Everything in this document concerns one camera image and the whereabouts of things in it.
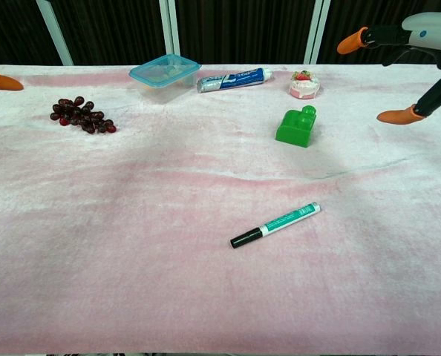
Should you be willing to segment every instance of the blue toothpaste tube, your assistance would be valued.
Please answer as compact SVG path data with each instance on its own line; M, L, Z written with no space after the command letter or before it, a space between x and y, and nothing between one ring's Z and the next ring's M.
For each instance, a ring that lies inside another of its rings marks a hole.
M237 74L227 74L226 76L207 76L197 81L197 91L198 93L205 93L207 91L262 84L271 77L272 71L265 68L257 68Z

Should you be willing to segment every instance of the pink fabric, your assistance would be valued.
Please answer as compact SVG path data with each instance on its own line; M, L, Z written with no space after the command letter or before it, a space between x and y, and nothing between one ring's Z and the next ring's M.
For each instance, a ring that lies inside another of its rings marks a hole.
M441 354L441 108L376 121L441 71L268 67L262 85L173 99L141 96L129 67L0 66L25 86L0 91L0 353ZM288 93L303 69L321 80L307 102ZM119 130L49 120L77 95ZM302 105L311 146L275 141Z

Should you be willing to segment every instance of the green marker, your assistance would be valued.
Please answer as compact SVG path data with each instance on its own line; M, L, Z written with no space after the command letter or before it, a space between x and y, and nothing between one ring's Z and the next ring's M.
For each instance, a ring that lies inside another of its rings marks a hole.
M242 245L245 245L246 243L249 243L250 241L260 239L261 237L270 235L275 231L280 230L281 228L286 228L288 225L292 225L300 220L310 217L311 215L320 212L320 210L321 207L319 206L319 204L317 202L312 202L311 204L308 204L303 208L294 210L291 213L285 214L282 217L267 222L266 224L263 224L262 226L259 226L257 228L254 228L253 230L250 230L245 234L237 236L235 239L230 240L230 244L233 248L240 247Z

